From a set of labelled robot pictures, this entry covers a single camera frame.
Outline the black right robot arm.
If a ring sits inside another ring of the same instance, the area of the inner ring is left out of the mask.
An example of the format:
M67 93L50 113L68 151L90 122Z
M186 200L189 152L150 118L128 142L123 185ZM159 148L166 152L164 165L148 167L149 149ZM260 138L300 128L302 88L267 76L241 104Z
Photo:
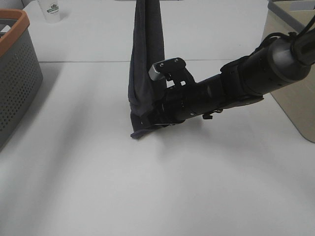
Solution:
M166 79L167 88L153 109L141 117L147 126L167 126L213 113L246 106L264 95L305 79L315 62L315 32L272 33L253 53L224 65L220 74L196 82L182 58L154 63L149 71L153 81Z

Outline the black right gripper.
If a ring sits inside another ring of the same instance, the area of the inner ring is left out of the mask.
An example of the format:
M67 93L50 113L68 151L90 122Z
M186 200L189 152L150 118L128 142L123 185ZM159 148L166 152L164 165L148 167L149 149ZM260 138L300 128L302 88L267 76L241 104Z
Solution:
M191 87L167 88L163 98L153 103L153 109L141 117L141 124L144 127L167 127L194 117L194 111L185 94L189 88Z

